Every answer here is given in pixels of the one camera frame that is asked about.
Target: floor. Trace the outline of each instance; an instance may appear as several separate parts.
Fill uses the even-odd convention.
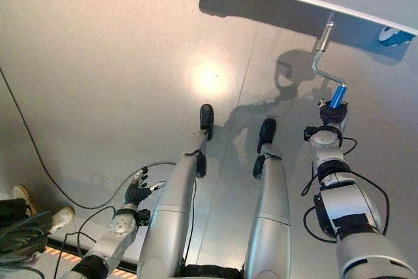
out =
[[[335,248],[311,238],[302,225],[317,187],[300,196],[310,175],[303,129],[319,125],[315,102],[335,88],[310,71],[326,10],[290,0],[0,5],[0,66],[48,170],[74,200],[99,205],[141,165],[178,160],[188,134],[199,127],[199,107],[211,103],[216,126],[208,174],[197,182],[189,263],[240,268],[259,192],[251,175],[258,132],[273,117],[291,205],[291,278],[338,277]],[[341,14],[336,23],[322,67],[347,81],[346,135],[359,139],[347,160],[391,196],[388,236],[418,269],[418,41],[384,48],[376,40],[380,25]],[[0,113],[0,197],[23,184],[39,210],[71,205],[41,169],[3,81]],[[168,178],[171,170],[155,167],[150,180]],[[383,212],[381,196],[364,188]],[[158,197],[143,207],[152,210]],[[123,188],[110,204],[122,201]],[[93,213],[74,209],[74,223],[55,237],[75,231]],[[99,237],[109,219],[110,211],[103,212],[84,232]],[[308,222],[320,232],[313,217]],[[145,233],[138,232],[126,260],[137,260]],[[42,258],[35,266],[50,273],[54,257]]]

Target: person's foot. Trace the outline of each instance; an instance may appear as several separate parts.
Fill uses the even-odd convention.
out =
[[[52,228],[50,233],[54,233],[58,229],[61,229],[63,226],[68,225],[70,222],[72,222],[75,216],[76,213],[71,207],[66,206],[62,208],[52,216]]]
[[[35,210],[35,207],[33,207],[31,203],[31,197],[29,196],[29,192],[25,189],[23,186],[14,186],[13,187],[13,197],[15,199],[24,199],[27,205],[27,211],[26,214],[29,217],[35,216],[37,214],[37,211]]]

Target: black strap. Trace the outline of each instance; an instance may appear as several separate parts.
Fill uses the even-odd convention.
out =
[[[324,163],[322,163],[317,170],[317,176],[318,176],[318,182],[321,183],[321,181],[328,175],[338,172],[350,172],[351,168],[350,166],[341,161],[341,160],[329,160]]]

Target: wheel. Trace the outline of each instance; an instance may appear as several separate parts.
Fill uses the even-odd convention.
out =
[[[386,47],[394,47],[410,42],[415,35],[403,32],[393,27],[385,26],[379,34],[379,42]]]
[[[264,120],[260,129],[259,145],[257,147],[257,153],[260,154],[261,146],[265,143],[272,144],[274,134],[276,133],[276,121],[272,118]]]
[[[214,132],[214,109],[209,104],[201,106],[201,130],[208,130],[208,140],[212,139]]]

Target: black cable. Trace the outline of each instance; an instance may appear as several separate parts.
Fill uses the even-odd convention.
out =
[[[195,178],[195,192],[194,192],[193,198],[191,200],[192,215],[191,215],[190,237],[189,237],[189,244],[187,245],[187,250],[185,251],[184,265],[187,261],[188,255],[189,255],[189,249],[190,249],[190,244],[191,244],[191,236],[193,235],[193,228],[195,227],[195,197],[196,197],[196,191],[197,191],[197,182],[196,182],[196,178]]]
[[[325,243],[337,243],[336,240],[327,240],[325,238],[320,238],[319,236],[317,236],[315,233],[313,233],[312,231],[310,231],[310,229],[308,228],[308,224],[306,223],[306,217],[308,217],[308,214],[313,211],[315,209],[315,207],[311,207],[309,208],[307,211],[305,211],[305,215],[303,215],[303,226],[305,227],[305,230],[314,238],[316,238],[317,240],[321,241],[321,242],[325,242]]]
[[[82,252],[81,252],[81,248],[80,248],[80,233],[82,233],[81,232],[81,229],[85,226],[85,224],[90,220],[90,219],[92,219],[92,217],[94,217],[94,216],[96,216],[97,214],[99,214],[99,213],[101,213],[102,211],[104,211],[104,210],[106,210],[106,209],[108,209],[108,208],[112,208],[113,209],[113,216],[115,216],[115,214],[116,214],[116,208],[114,208],[114,206],[106,206],[106,207],[104,207],[104,208],[102,208],[102,209],[100,209],[100,210],[98,210],[98,211],[96,211],[94,214],[92,214],[89,218],[87,218],[86,220],[84,220],[84,222],[83,222],[83,224],[81,225],[81,227],[78,229],[78,234],[77,234],[77,251],[78,251],[78,256],[80,256],[80,258],[82,258],[83,256],[83,254],[82,254]]]
[[[59,250],[59,255],[58,255],[58,260],[57,260],[57,263],[56,263],[56,265],[55,265],[54,279],[56,279],[56,278],[57,278],[58,267],[59,267],[59,261],[61,260],[61,256],[62,256],[62,254],[63,254],[63,250],[64,250],[65,243],[66,243],[66,241],[67,241],[67,237],[68,237],[69,235],[80,235],[80,233],[81,233],[82,235],[84,235],[85,237],[88,237],[88,238],[89,238],[90,240],[92,240],[94,243],[96,243],[96,240],[95,240],[94,238],[90,237],[89,235],[87,235],[87,234],[85,234],[85,233],[83,233],[83,232],[66,233],[66,234],[65,234],[65,237],[64,237],[63,244],[61,245],[61,248],[60,248],[60,250]]]
[[[314,182],[314,180],[318,177],[318,174],[314,175],[314,164],[311,164],[311,180],[305,185],[304,189],[302,190],[302,193],[300,194],[300,196],[305,196],[306,194],[308,194],[312,183]]]
[[[16,270],[21,270],[21,271],[31,271],[34,272],[35,274],[38,274],[40,276],[40,279],[45,279],[45,275],[43,274],[42,271],[39,271],[38,269],[32,268],[32,267],[28,267],[28,266],[21,266],[21,265],[6,265],[6,264],[0,264],[0,267],[5,268],[5,269],[16,269]]]
[[[362,176],[361,174],[358,174],[354,171],[350,171],[350,173],[354,174],[355,176],[358,176],[359,178],[362,178],[364,181],[366,181],[367,183],[373,185],[376,189],[378,189],[383,196],[385,197],[385,202],[386,202],[386,218],[385,218],[385,227],[383,228],[383,232],[381,233],[382,235],[386,235],[387,233],[387,228],[389,227],[389,216],[391,214],[391,202],[389,200],[389,196],[387,195],[386,191],[384,189],[382,189],[380,186],[378,186],[376,183],[374,183],[373,181],[371,181],[371,179],[367,179],[365,176]]]
[[[344,140],[352,140],[354,142],[353,147],[351,147],[348,151],[346,151],[344,153],[344,155],[348,155],[350,154],[357,146],[357,144],[359,143],[356,139],[353,139],[352,137],[343,137]]]
[[[29,135],[29,138],[31,139],[31,142],[32,142],[32,145],[33,145],[33,148],[35,149],[35,153],[36,153],[36,155],[37,155],[37,157],[38,157],[38,159],[39,159],[39,162],[40,162],[40,165],[42,166],[42,169],[44,169],[44,171],[45,171],[45,173],[46,173],[46,175],[49,177],[49,179],[52,181],[52,183],[57,187],[57,189],[70,201],[70,202],[72,202],[73,204],[75,204],[76,206],[78,206],[78,207],[80,207],[80,208],[84,208],[84,209],[98,209],[98,208],[101,208],[101,207],[103,207],[103,206],[106,206],[108,203],[110,203],[112,200],[113,200],[113,198],[115,197],[115,195],[117,194],[117,192],[119,192],[119,190],[121,189],[121,187],[123,186],[123,184],[130,178],[130,177],[132,177],[138,170],[140,170],[141,168],[143,168],[143,167],[140,167],[139,169],[137,169],[137,170],[135,170],[134,172],[132,172],[120,185],[119,185],[119,187],[116,189],[116,191],[113,193],[113,195],[109,198],[109,200],[107,200],[106,202],[104,202],[103,204],[101,204],[101,205],[98,205],[98,206],[84,206],[84,205],[81,205],[81,204],[79,204],[79,203],[77,203],[76,201],[74,201],[73,199],[71,199],[71,197],[69,197],[68,195],[67,195],[67,193],[65,193],[65,191],[59,186],[59,184],[52,178],[52,176],[51,176],[51,174],[49,173],[49,171],[48,171],[48,169],[46,168],[46,165],[45,165],[45,163],[44,163],[44,161],[43,161],[43,159],[41,158],[41,156],[40,156],[40,152],[39,152],[39,149],[38,149],[38,146],[36,145],[36,143],[35,143],[35,139],[33,138],[33,135],[32,135],[32,132],[31,132],[31,130],[29,129],[29,126],[28,126],[28,124],[27,124],[27,122],[26,122],[26,120],[25,120],[25,117],[24,117],[24,115],[23,115],[23,113],[22,113],[22,110],[21,110],[21,108],[20,108],[20,106],[19,106],[19,104],[18,104],[18,102],[17,102],[17,100],[16,100],[16,98],[15,98],[15,96],[14,96],[14,94],[13,94],[13,92],[12,92],[12,89],[10,88],[10,85],[8,84],[8,81],[7,81],[7,79],[6,79],[6,76],[5,76],[5,74],[4,74],[4,72],[3,72],[3,70],[2,70],[2,68],[0,67],[0,73],[1,73],[1,76],[3,77],[3,80],[5,81],[5,84],[6,84],[6,87],[7,87],[7,89],[8,89],[8,92],[10,93],[10,96],[12,97],[12,100],[13,100],[13,102],[14,102],[14,104],[15,104],[15,106],[16,106],[16,108],[18,109],[18,112],[19,112],[19,115],[20,115],[20,117],[21,117],[21,119],[22,119],[22,121],[23,121],[23,123],[24,123],[24,125],[25,125],[25,128],[26,128],[26,131],[27,131],[27,134]],[[168,161],[168,162],[159,162],[159,163],[150,163],[149,165],[146,165],[145,167],[153,167],[153,166],[157,166],[157,165],[175,165],[175,163],[173,163],[173,162],[171,162],[171,161]]]

